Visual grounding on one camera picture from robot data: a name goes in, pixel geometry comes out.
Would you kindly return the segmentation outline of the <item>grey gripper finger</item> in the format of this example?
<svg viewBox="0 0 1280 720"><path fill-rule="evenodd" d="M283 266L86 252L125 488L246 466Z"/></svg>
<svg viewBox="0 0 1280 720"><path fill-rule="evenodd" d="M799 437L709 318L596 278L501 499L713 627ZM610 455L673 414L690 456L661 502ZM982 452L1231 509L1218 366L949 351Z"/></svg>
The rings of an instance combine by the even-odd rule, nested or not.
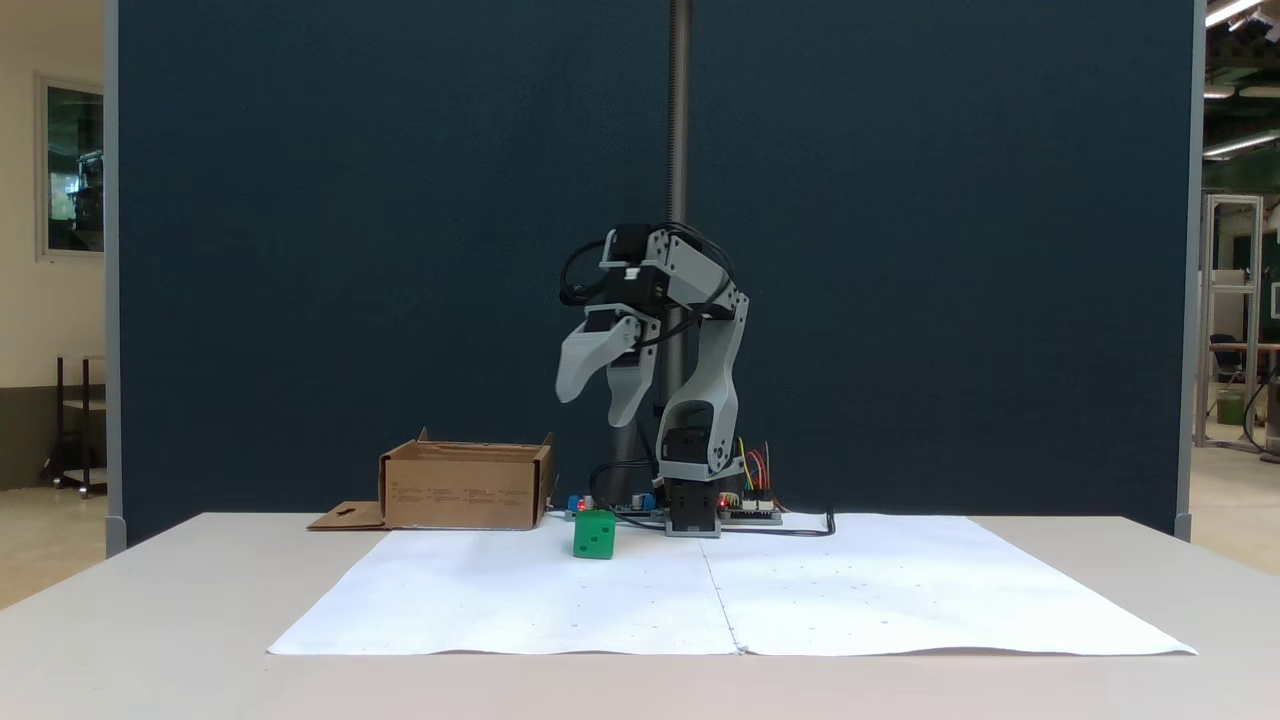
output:
<svg viewBox="0 0 1280 720"><path fill-rule="evenodd" d="M605 348L611 359L605 365L607 384L611 391L608 421L612 427L626 427L649 391L655 370L655 347L625 346L623 340L608 340Z"/></svg>
<svg viewBox="0 0 1280 720"><path fill-rule="evenodd" d="M562 404L575 401L598 373L605 372L611 355L605 347L582 345L582 323L561 343L556 373L556 396Z"/></svg>

